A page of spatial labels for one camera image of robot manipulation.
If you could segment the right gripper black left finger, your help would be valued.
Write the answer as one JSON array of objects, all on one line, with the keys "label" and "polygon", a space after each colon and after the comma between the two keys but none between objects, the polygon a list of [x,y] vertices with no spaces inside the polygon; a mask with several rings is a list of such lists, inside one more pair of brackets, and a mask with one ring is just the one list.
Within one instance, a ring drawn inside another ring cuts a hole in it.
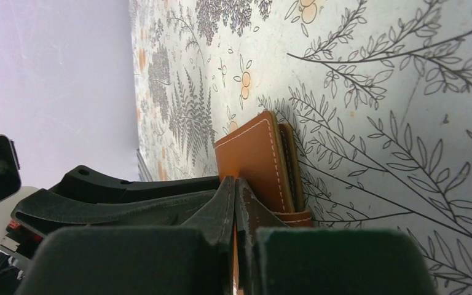
[{"label": "right gripper black left finger", "polygon": [[182,224],[77,226],[48,234],[18,294],[229,294],[235,178]]}]

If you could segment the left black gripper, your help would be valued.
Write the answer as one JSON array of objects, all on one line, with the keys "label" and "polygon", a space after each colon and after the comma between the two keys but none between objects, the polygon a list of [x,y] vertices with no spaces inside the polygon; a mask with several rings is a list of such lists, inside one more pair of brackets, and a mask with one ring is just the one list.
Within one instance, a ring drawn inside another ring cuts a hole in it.
[{"label": "left black gripper", "polygon": [[15,294],[43,241],[42,237],[72,226],[175,226],[209,202],[207,190],[133,203],[84,203],[46,190],[19,201],[0,241],[0,294]]}]

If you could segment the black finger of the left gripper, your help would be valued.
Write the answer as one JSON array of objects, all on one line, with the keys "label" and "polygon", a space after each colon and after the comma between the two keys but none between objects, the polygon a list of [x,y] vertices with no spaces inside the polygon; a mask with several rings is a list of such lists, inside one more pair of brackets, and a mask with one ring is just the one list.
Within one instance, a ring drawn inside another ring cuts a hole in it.
[{"label": "black finger of the left gripper", "polygon": [[221,181],[219,176],[207,176],[174,181],[127,181],[115,178],[85,165],[79,165],[67,172],[62,180],[51,190],[55,192],[74,192],[85,189],[113,191],[168,191],[168,192],[197,192],[217,189]]}]

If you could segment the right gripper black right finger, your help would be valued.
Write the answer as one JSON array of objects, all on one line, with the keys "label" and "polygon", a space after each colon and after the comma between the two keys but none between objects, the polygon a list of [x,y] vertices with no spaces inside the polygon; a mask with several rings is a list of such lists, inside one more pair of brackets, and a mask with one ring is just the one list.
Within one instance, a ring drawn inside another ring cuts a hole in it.
[{"label": "right gripper black right finger", "polygon": [[435,294],[418,247],[394,230],[289,227],[235,183],[242,294]]}]

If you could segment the brown leather card holder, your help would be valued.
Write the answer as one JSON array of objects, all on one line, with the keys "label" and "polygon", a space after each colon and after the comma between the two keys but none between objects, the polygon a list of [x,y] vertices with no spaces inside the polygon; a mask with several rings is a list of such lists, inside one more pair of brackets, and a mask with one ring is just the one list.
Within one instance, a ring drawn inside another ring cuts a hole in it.
[{"label": "brown leather card holder", "polygon": [[235,179],[234,294],[310,291],[301,241],[305,207],[293,128],[265,111],[215,143],[221,179]]}]

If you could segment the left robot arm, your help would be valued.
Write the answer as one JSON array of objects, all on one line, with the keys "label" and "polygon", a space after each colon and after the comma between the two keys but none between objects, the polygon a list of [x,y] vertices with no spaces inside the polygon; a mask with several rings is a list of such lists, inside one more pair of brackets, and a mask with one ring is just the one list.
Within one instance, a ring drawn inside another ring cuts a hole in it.
[{"label": "left robot arm", "polygon": [[[23,191],[16,150],[0,135],[0,206]],[[232,180],[131,182],[84,165],[0,213],[3,278],[15,294],[224,294],[230,282]]]}]

